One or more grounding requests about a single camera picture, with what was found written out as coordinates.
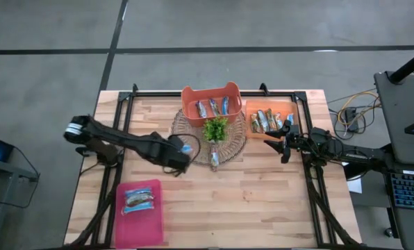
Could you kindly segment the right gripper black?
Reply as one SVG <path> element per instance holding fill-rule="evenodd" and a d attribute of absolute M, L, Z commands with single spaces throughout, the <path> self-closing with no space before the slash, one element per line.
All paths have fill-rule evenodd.
<path fill-rule="evenodd" d="M 293 136 L 287 135 L 290 132 L 291 122 L 287 120 L 284 122 L 283 126 L 276 130 L 276 131 L 268 131 L 265 132 L 266 135 L 273 137 L 273 138 L 281 138 L 285 136 L 284 141 L 274 141 L 274 140 L 264 140 L 264 143 L 277 153 L 281 153 L 281 163 L 288 163 L 291 150 L 294 149 L 296 151 L 305 151 L 310 153 L 311 152 L 311 145 L 307 138 L 302 136 Z"/>

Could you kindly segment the silver blue granola bar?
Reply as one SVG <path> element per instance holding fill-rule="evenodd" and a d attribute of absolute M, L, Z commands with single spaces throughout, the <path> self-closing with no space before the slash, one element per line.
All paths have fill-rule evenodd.
<path fill-rule="evenodd" d="M 154 195 L 151 193 L 139 193 L 139 194 L 132 194 L 126 198 L 126 205 L 129 207 L 134 207 L 138 204 L 153 201 Z"/>

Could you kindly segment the translucent orange plastic tray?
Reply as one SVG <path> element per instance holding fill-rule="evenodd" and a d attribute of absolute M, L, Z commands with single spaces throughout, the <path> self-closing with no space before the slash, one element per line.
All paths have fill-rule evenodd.
<path fill-rule="evenodd" d="M 297 110 L 297 104 L 290 101 L 263 101 L 260 100 L 250 100 L 246 101 L 245 106 L 245 119 L 246 119 L 246 127 L 247 127 L 247 137 L 248 138 L 255 138 L 261 140 L 273 140 L 273 137 L 265 135 L 262 131 L 259 133 L 254 133 L 252 131 L 252 118 L 253 114 L 258 114 L 258 111 L 261 110 L 264 113 L 268 109 L 272 110 L 272 114 L 275 116 L 276 114 L 280 114 L 279 118 L 282 122 L 284 122 L 289 115 L 292 115 L 292 120 L 294 125 L 299 125 L 299 114 Z"/>

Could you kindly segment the round woven placemat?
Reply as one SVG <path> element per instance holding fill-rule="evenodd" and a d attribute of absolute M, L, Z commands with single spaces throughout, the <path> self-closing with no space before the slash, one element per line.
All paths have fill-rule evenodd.
<path fill-rule="evenodd" d="M 247 143 L 245 115 L 241 112 L 236 120 L 226 127 L 226 139 L 217 143 L 220 164 L 233 160 L 244 149 Z M 184 144 L 193 148 L 190 154 L 198 165 L 210 164 L 210 144 L 204 139 L 203 127 L 195 128 L 188 123 L 183 111 L 177 112 L 172 123 L 172 134 L 179 134 Z"/>

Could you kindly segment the green plant in white pot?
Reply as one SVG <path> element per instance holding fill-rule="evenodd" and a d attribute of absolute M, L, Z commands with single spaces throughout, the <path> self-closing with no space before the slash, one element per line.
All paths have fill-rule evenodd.
<path fill-rule="evenodd" d="M 219 142 L 226 139 L 226 127 L 228 119 L 215 117 L 204 122 L 203 134 L 206 141 Z"/>

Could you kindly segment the black power brick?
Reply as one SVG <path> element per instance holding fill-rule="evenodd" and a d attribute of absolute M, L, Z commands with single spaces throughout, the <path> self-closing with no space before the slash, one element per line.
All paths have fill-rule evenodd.
<path fill-rule="evenodd" d="M 348 108 L 344 111 L 345 122 L 347 123 L 347 131 L 357 133 L 359 130 L 356 108 Z"/>

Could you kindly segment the pink plastic bin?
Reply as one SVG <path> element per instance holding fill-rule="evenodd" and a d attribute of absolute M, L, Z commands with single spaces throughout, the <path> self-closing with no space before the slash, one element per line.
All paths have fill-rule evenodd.
<path fill-rule="evenodd" d="M 126 205 L 126 190 L 151 188 L 154 195 L 152 210 L 141 210 L 123 215 Z M 117 187 L 115 202 L 114 247 L 136 249 L 163 243 L 163 193 L 158 179 L 122 183 Z"/>

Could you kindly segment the white paper sheet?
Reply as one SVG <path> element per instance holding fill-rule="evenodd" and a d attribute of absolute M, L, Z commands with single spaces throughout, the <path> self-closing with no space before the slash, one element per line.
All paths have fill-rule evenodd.
<path fill-rule="evenodd" d="M 350 192 L 354 192 L 357 194 L 361 194 L 362 191 L 362 184 L 361 184 L 361 176 L 365 172 L 362 167 L 358 167 L 354 163 L 347 163 L 344 166 L 345 176 L 347 179 L 347 185 Z"/>

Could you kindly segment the grey desk top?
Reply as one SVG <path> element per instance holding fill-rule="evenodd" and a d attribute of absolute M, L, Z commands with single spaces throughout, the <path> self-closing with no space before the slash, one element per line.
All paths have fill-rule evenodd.
<path fill-rule="evenodd" d="M 401 85 L 391 83 L 386 72 L 375 74 L 374 81 L 395 158 L 414 164 L 414 135 L 404 131 L 414 123 L 414 75 L 406 77 Z"/>

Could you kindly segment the backlit black keyboard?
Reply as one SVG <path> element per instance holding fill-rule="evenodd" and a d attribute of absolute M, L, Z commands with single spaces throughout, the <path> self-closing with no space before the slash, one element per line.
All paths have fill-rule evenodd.
<path fill-rule="evenodd" d="M 392 200 L 396 207 L 414 209 L 414 174 L 410 171 L 393 173 L 388 177 Z"/>

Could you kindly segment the black desk pole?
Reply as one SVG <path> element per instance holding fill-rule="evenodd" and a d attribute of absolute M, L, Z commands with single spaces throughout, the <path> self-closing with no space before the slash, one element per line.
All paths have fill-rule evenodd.
<path fill-rule="evenodd" d="M 401 85 L 401 82 L 414 72 L 414 57 L 406 64 L 401 66 L 397 71 L 389 75 L 389 81 L 395 85 Z"/>

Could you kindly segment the grey metal stand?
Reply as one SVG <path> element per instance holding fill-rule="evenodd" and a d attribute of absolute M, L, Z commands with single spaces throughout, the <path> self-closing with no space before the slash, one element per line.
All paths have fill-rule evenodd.
<path fill-rule="evenodd" d="M 19 178 L 27 178 L 29 181 L 38 182 L 39 176 L 33 170 L 25 170 L 20 167 L 12 166 L 9 163 L 0 161 L 0 171 L 4 174 L 8 174 L 8 185 L 3 189 L 3 193 L 0 195 L 0 231 L 5 219 L 6 212 L 15 198 L 15 190 L 18 184 Z"/>

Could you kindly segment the salmon orange handled plastic basket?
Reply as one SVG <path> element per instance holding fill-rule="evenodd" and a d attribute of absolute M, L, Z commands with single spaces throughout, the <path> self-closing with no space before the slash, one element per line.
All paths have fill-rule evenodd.
<path fill-rule="evenodd" d="M 228 113 L 222 112 L 223 98 L 229 98 Z M 204 90 L 193 90 L 190 86 L 185 87 L 181 92 L 182 111 L 188 123 L 193 127 L 202 127 L 208 119 L 213 119 L 213 109 L 209 100 L 213 99 L 222 117 L 228 119 L 228 123 L 233 123 L 242 110 L 242 100 L 240 90 L 234 82 L 228 82 L 224 87 L 217 87 Z M 200 102 L 206 109 L 206 117 L 201 117 L 196 103 Z"/>

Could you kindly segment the black aluminium table frame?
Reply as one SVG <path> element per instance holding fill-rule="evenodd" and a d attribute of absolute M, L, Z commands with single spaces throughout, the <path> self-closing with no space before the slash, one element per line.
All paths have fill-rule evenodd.
<path fill-rule="evenodd" d="M 143 135 L 157 131 L 170 135 L 171 122 L 182 109 L 181 91 L 102 91 L 95 111 L 96 120 L 113 125 L 118 97 L 132 94 L 132 109 L 121 108 L 120 129 Z M 301 129 L 320 126 L 332 129 L 324 90 L 241 90 L 242 101 L 298 101 Z M 67 226 L 63 249 L 111 249 L 115 241 L 118 212 L 108 211 L 98 223 L 98 240 L 71 245 L 97 212 L 101 189 L 119 179 L 121 184 L 159 180 L 163 194 L 163 243 L 145 249 L 278 249 L 315 248 L 329 242 L 331 229 L 320 208 L 309 200 L 305 165 L 292 150 L 290 162 L 280 163 L 280 155 L 259 139 L 249 139 L 232 160 L 214 173 L 208 167 L 192 165 L 187 174 L 173 177 L 161 167 L 142 160 L 127 150 L 120 172 L 95 167 L 79 177 Z M 329 209 L 355 241 L 361 242 L 354 207 L 343 168 L 328 163 L 324 184 Z"/>

